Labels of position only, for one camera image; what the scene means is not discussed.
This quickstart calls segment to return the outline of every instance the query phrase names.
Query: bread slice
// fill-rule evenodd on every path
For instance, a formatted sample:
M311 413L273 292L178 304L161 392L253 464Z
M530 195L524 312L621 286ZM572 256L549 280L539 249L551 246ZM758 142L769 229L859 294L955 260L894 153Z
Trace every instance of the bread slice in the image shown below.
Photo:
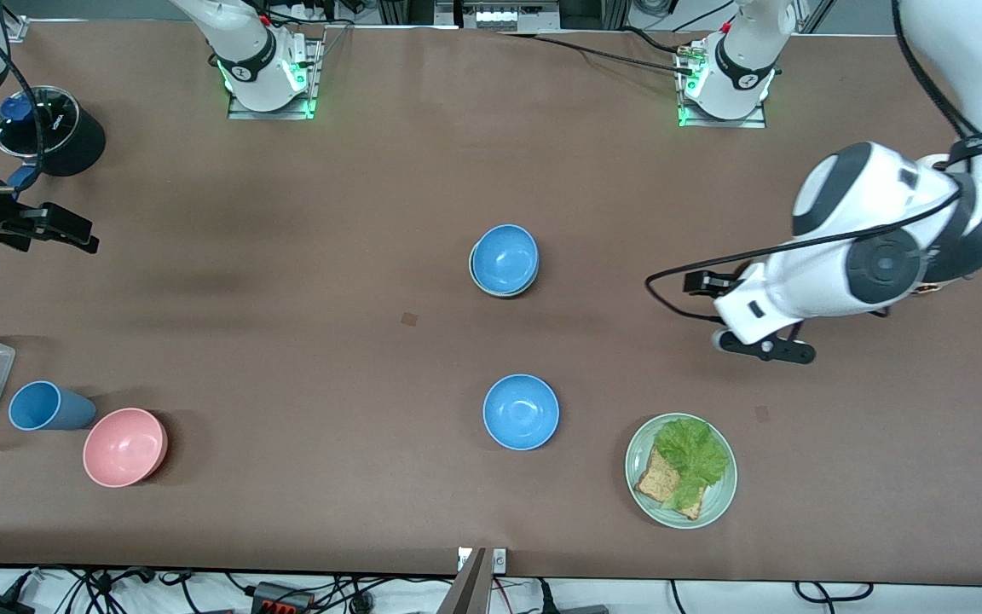
M681 482L681 474L658 454L657 448L652 448L650 458L646 461L646 471L643 471L643 475L638 478L635 490L660 504L673 496L673 491L677 489L679 482ZM698 520L699 512L702 510L702 493L706 489L706 486L699 489L699 498L696 499L695 505L679 509L677 512L683 513L689 520Z

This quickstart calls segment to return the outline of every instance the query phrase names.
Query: green lettuce leaf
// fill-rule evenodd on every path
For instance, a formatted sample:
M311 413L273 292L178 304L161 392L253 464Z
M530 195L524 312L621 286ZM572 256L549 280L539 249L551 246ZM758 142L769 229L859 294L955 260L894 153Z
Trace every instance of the green lettuce leaf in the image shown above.
M681 474L681 481L663 504L666 509L692 507L699 489L718 482L730 459L722 444L702 420L681 419L666 423L654 440L658 454Z

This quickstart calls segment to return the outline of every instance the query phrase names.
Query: blue cup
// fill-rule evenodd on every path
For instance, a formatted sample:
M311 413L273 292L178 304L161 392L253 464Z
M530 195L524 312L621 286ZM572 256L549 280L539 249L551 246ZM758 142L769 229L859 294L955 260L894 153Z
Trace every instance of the blue cup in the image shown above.
M93 424L97 407L50 381L23 385L10 400L10 424L20 431L70 431Z

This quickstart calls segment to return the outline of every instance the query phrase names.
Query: table surface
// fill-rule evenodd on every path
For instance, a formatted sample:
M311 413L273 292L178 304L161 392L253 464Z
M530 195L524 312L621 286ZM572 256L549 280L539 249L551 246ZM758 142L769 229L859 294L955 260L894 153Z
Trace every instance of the table surface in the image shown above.
M191 24L38 23L15 54L108 147L27 194L93 220L98 255L0 246L4 399L51 379L101 414L152 409L171 447L144 485L102 489L86 432L17 432L3 404L0 563L447 574L477 544L514 575L982 583L982 273L886 320L808 323L807 367L720 354L643 290L787 240L838 148L947 148L892 39L792 39L766 130L678 128L666 74L487 32L348 32L304 122L226 120ZM467 273L503 222L542 256L514 300ZM511 373L561 400L536 451L481 422ZM628 439L666 412L736 454L705 529L628 493Z

